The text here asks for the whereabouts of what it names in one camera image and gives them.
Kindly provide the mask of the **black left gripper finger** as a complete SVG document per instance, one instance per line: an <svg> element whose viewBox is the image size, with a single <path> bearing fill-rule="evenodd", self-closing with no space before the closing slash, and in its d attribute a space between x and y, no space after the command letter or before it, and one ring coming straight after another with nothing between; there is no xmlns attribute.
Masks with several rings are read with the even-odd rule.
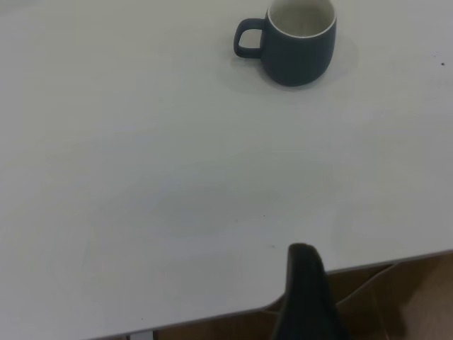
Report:
<svg viewBox="0 0 453 340"><path fill-rule="evenodd" d="M349 339L316 248L292 244L287 279L273 339Z"/></svg>

